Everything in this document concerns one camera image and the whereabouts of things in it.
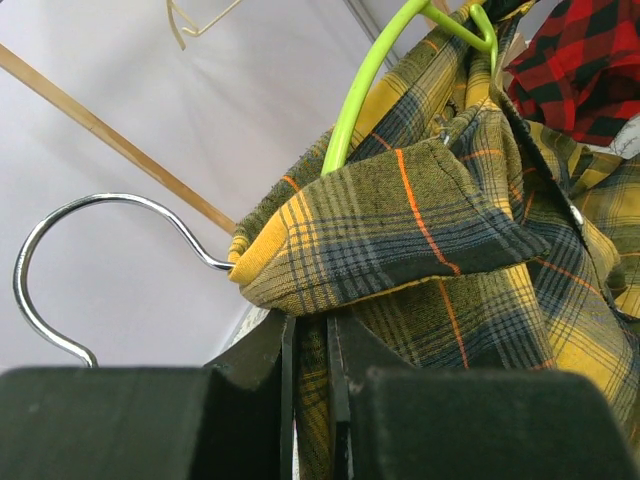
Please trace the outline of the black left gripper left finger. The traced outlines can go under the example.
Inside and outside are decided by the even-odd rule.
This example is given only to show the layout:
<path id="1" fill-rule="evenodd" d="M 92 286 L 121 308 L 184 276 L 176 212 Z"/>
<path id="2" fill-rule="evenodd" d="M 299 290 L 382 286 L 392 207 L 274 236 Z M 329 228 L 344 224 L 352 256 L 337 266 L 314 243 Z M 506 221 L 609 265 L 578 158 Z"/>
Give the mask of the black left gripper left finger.
<path id="1" fill-rule="evenodd" d="M 296 321 L 273 311 L 197 368 L 1 378 L 5 479 L 288 479 Z"/>

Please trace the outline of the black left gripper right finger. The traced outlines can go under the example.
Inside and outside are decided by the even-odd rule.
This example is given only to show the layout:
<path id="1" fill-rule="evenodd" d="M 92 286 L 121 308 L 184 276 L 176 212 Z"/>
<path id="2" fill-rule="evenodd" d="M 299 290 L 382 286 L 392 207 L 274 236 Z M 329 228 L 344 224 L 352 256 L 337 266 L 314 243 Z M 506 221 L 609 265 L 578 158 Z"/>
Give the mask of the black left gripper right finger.
<path id="1" fill-rule="evenodd" d="M 335 479 L 631 479 L 599 390 L 558 371 L 419 369 L 358 320 L 327 325 Z"/>

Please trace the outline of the yellow plaid shirt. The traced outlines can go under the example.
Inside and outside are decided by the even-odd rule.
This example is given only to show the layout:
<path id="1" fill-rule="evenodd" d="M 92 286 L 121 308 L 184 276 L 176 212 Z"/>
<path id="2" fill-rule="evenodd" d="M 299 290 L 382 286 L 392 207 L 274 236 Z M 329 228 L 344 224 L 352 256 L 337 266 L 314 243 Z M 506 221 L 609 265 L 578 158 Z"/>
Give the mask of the yellow plaid shirt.
<path id="1" fill-rule="evenodd" d="M 522 118 L 484 55 L 429 32 L 238 225 L 230 279 L 299 319 L 299 473 L 333 475 L 326 312 L 427 369 L 556 370 L 639 455 L 639 162 Z"/>

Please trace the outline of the red black plaid shirt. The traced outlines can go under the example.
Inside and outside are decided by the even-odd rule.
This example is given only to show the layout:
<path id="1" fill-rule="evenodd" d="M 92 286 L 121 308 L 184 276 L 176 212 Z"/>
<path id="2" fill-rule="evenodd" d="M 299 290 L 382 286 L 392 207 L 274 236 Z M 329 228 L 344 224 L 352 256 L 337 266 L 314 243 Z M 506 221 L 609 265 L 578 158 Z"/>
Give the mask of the red black plaid shirt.
<path id="1" fill-rule="evenodd" d="M 639 2 L 559 2 L 506 71 L 522 117 L 608 146 L 639 114 Z"/>

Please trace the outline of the green clothes hanger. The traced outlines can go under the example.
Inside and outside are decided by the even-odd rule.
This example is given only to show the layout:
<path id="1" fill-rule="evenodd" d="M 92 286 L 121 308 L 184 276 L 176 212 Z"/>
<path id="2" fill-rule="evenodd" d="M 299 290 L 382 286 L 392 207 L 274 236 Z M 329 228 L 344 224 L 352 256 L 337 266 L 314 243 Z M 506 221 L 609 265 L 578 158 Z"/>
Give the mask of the green clothes hanger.
<path id="1" fill-rule="evenodd" d="M 418 15 L 428 18 L 435 25 L 486 54 L 492 63 L 497 61 L 496 33 L 482 2 L 473 1 L 469 6 L 469 15 L 476 25 L 475 30 L 469 30 L 463 24 L 452 19 L 432 1 L 406 2 L 375 38 L 352 81 L 332 131 L 321 170 L 322 174 L 327 175 L 344 166 L 356 121 L 363 109 L 373 80 L 398 37 L 410 21 Z M 97 357 L 88 347 L 60 333 L 41 317 L 28 290 L 28 275 L 38 244 L 56 223 L 81 209 L 107 203 L 134 205 L 159 215 L 181 235 L 202 263 L 223 272 L 230 271 L 234 267 L 230 262 L 211 256 L 191 230 L 171 210 L 139 195 L 128 193 L 92 194 L 73 200 L 48 214 L 33 227 L 19 250 L 12 274 L 14 298 L 24 320 L 37 334 L 50 344 L 78 358 L 89 368 L 97 367 Z"/>

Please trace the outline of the wooden clothes rack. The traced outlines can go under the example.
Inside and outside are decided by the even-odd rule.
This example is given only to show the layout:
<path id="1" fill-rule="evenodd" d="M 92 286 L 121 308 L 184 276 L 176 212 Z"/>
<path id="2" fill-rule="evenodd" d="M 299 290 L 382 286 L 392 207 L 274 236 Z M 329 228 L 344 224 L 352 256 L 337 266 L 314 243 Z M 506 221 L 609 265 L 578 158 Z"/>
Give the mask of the wooden clothes rack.
<path id="1" fill-rule="evenodd" d="M 235 222 L 81 103 L 1 45 L 1 68 L 229 235 Z"/>

